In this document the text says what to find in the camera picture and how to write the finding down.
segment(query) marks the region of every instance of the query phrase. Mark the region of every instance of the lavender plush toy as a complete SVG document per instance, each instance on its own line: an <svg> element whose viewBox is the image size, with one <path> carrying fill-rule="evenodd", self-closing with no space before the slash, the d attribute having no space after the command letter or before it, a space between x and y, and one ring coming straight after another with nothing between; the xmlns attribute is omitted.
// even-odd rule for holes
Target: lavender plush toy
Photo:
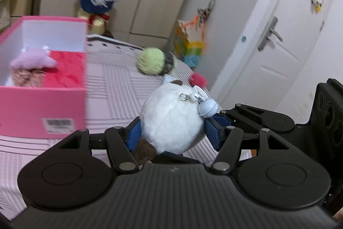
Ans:
<svg viewBox="0 0 343 229"><path fill-rule="evenodd" d="M42 49L28 49L26 52L20 54L15 60L10 62L12 69L42 69L53 68L57 62L49 57L48 52Z"/></svg>

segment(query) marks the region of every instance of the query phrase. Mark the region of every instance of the metal lever handle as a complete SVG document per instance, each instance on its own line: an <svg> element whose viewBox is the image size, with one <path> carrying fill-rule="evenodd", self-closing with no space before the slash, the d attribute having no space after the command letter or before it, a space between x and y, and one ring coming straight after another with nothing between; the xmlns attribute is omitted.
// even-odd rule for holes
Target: metal lever handle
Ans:
<svg viewBox="0 0 343 229"><path fill-rule="evenodd" d="M281 37L281 35L278 33L278 32L276 32L274 29L270 29L269 30L272 34L274 34L276 37L277 37L277 39L279 39L281 42L283 42L283 38Z"/></svg>
<svg viewBox="0 0 343 229"><path fill-rule="evenodd" d="M272 34L274 34L281 42L283 42L283 38L280 36L280 34L278 34L274 28L277 25L278 19L277 17L273 17L273 19L271 20L271 22L268 24L268 26L264 29L264 32L262 34L262 40L259 44L259 46L257 47L258 51L261 52L263 51L263 49L265 48L265 45L268 42L272 42L272 39L270 38L270 36Z"/></svg>

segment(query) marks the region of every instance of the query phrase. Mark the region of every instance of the pink pom-pom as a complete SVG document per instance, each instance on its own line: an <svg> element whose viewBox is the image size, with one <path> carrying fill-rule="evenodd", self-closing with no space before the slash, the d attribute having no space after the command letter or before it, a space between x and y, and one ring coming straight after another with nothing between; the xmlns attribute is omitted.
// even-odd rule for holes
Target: pink pom-pom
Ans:
<svg viewBox="0 0 343 229"><path fill-rule="evenodd" d="M198 86L201 88L206 87L207 80L203 75L200 75L198 73L193 73L189 79L189 83L191 86Z"/></svg>

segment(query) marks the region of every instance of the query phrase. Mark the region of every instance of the pink cardboard box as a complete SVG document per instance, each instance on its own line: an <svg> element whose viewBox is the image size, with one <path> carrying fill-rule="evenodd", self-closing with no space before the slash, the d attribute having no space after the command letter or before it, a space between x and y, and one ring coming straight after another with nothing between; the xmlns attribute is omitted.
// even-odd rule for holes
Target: pink cardboard box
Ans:
<svg viewBox="0 0 343 229"><path fill-rule="evenodd" d="M86 20L25 16L0 35L0 135L63 138L85 127L85 92L78 88L15 87L9 63L24 48L84 52Z"/></svg>

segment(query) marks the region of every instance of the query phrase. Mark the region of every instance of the green pom-pom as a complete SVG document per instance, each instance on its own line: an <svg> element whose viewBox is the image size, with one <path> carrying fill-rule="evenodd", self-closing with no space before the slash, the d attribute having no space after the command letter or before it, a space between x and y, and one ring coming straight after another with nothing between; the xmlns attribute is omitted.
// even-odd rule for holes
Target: green pom-pom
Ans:
<svg viewBox="0 0 343 229"><path fill-rule="evenodd" d="M137 65L145 74L159 75L164 68L164 53L158 48L146 48L140 54Z"/></svg>

